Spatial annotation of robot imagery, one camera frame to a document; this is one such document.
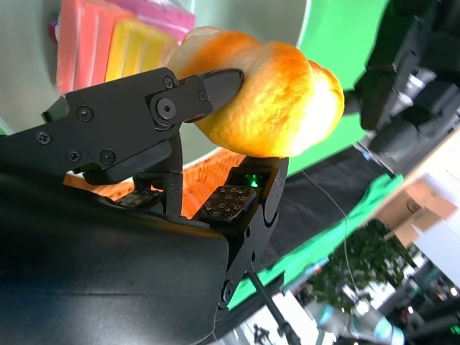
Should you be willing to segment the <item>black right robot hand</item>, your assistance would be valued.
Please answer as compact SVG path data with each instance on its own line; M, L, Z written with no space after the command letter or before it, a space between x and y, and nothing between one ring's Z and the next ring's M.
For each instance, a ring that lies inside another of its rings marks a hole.
M1 138L1 342L198 344L278 221L288 160L245 158L181 213L183 123L242 94L230 68L61 96Z

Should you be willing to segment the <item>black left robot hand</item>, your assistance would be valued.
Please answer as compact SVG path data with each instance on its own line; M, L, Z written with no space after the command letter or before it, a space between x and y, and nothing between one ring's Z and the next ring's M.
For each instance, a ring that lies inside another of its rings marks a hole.
M367 132L363 152L398 173L420 162L459 128L459 10L386 13L345 97Z

